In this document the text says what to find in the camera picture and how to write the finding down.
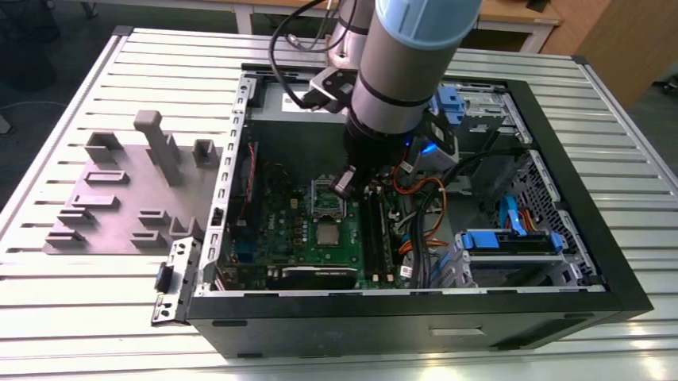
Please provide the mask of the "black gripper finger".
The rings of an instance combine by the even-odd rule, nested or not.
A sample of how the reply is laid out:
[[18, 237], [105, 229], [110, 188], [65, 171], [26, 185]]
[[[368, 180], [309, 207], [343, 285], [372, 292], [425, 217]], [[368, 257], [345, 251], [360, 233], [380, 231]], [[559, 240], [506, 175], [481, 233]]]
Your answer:
[[351, 197], [355, 171], [355, 167], [348, 166], [344, 172], [331, 182], [329, 189], [339, 198]]

